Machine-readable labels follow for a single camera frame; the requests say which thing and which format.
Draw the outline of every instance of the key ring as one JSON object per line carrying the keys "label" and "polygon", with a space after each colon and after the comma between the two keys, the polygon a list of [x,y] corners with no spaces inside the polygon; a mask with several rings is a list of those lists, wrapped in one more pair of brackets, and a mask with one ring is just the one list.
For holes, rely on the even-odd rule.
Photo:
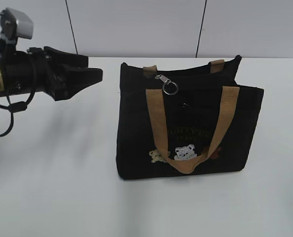
{"label": "key ring", "polygon": [[[167,92],[166,91],[166,89],[165,89],[165,86],[166,85],[169,85],[169,84],[173,84],[175,87],[176,87],[176,90],[174,91],[174,92]],[[178,85],[176,84],[176,83],[174,83],[173,81],[171,81],[171,80],[167,80],[167,81],[165,81],[165,83],[164,83],[164,85],[163,85],[163,91],[167,94],[167,95],[175,95],[175,94],[177,94],[177,92],[178,92]]]}
{"label": "key ring", "polygon": [[[155,79],[160,79],[162,82],[164,82],[163,84],[163,91],[167,94],[167,95],[175,95],[178,92],[178,85],[176,83],[174,83],[173,81],[169,80],[167,77],[165,77],[164,75],[157,75],[155,76]],[[172,83],[175,87],[176,90],[174,92],[167,92],[165,89],[165,86],[169,85],[170,83]]]}

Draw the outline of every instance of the white wall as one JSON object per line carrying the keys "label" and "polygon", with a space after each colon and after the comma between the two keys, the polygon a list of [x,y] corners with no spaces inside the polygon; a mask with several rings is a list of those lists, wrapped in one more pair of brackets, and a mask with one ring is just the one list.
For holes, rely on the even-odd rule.
{"label": "white wall", "polygon": [[199,57],[293,58],[293,0],[208,0]]}
{"label": "white wall", "polygon": [[[195,57],[205,0],[68,0],[79,52]],[[75,52],[64,0],[0,0],[35,23],[32,40]],[[208,0],[198,56],[293,57],[293,0]]]}

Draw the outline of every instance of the black tote bag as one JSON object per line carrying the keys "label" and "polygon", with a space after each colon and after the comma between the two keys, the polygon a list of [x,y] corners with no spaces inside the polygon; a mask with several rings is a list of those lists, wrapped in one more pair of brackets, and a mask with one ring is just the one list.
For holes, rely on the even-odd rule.
{"label": "black tote bag", "polygon": [[123,63],[119,175],[139,179],[242,170],[263,89],[235,82],[240,61],[238,55],[176,71]]}

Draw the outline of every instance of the bag handle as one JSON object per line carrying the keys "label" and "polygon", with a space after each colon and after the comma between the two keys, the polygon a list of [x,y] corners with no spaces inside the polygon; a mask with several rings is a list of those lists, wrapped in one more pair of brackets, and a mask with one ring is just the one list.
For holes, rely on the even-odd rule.
{"label": "bag handle", "polygon": [[210,73],[217,73],[222,71],[224,68],[224,63],[224,59],[209,62],[208,65],[210,65]]}
{"label": "bag handle", "polygon": [[233,120],[239,91],[239,87],[222,87],[219,117],[210,146],[205,148],[203,153],[195,158],[173,160],[168,157],[168,137],[163,92],[161,89],[147,89],[146,99],[154,143],[164,160],[184,174],[192,173],[198,164],[206,161],[221,143]]}

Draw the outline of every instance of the camera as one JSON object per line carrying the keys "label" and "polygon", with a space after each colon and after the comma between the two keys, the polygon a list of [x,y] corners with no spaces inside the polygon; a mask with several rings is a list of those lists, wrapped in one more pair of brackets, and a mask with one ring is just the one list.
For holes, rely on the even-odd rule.
{"label": "camera", "polygon": [[[11,122],[13,114],[27,109],[36,92],[45,92],[54,101],[68,100],[81,90],[102,81],[102,70],[88,68],[88,57],[45,46],[17,51],[19,38],[31,39],[33,22],[24,13],[6,8],[0,13],[0,97],[6,96]],[[11,103],[10,96],[29,93],[27,101]]]}

